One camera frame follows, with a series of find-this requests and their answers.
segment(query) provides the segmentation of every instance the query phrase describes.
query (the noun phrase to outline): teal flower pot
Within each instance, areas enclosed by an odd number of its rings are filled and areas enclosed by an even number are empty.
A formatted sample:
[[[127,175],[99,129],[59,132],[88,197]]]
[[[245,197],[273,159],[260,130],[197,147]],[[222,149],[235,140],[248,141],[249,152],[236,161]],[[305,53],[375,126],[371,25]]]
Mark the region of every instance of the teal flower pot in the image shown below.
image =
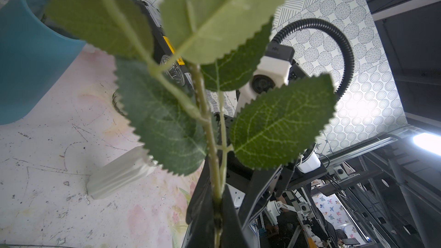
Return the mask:
[[[0,8],[0,124],[25,117],[85,45],[40,21],[48,1],[10,0]]]

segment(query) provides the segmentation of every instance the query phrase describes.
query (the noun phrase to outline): black cable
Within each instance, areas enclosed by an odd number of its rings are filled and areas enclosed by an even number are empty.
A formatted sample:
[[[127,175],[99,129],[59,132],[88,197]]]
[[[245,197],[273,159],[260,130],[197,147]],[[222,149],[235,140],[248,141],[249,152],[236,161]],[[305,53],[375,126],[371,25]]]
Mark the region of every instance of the black cable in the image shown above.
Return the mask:
[[[386,3],[386,4],[383,4],[383,5],[380,6],[378,9],[376,9],[375,11],[373,11],[373,12],[371,12],[371,13],[374,14],[374,13],[380,11],[381,8],[383,8],[384,6],[388,5],[388,4],[391,3],[392,1],[395,1],[395,0],[391,0],[391,1],[389,1],[388,3]]]
[[[330,182],[331,185],[334,186],[334,188],[338,191],[338,193],[339,193],[340,195],[342,195],[342,196],[346,196],[346,195],[344,195],[344,194],[341,192],[341,191],[343,190],[343,188],[341,187],[341,185],[340,185],[337,181],[335,181],[335,180],[332,178],[332,176],[330,176],[330,175],[328,175],[328,174],[325,174],[325,176],[326,176],[328,179],[332,180],[332,182]]]
[[[324,155],[324,154],[318,153],[318,152],[316,152],[316,154],[321,155],[321,156],[324,156],[324,157],[326,157],[326,159],[328,159],[328,164],[326,165],[326,168],[328,168],[328,167],[329,167],[329,164],[331,163],[331,160],[329,160],[329,157],[326,156],[326,155]]]
[[[271,42],[280,44],[287,36],[294,33],[295,31],[307,28],[317,29],[325,32],[337,43],[341,50],[343,60],[345,62],[345,68],[343,70],[343,76],[341,78],[340,86],[336,91],[338,98],[341,98],[346,89],[349,87],[352,76],[354,75],[355,60],[351,44],[349,43],[349,40],[346,38],[346,36],[342,33],[342,31],[339,30],[339,28],[320,18],[301,19],[283,27],[283,29],[281,29],[274,36]]]

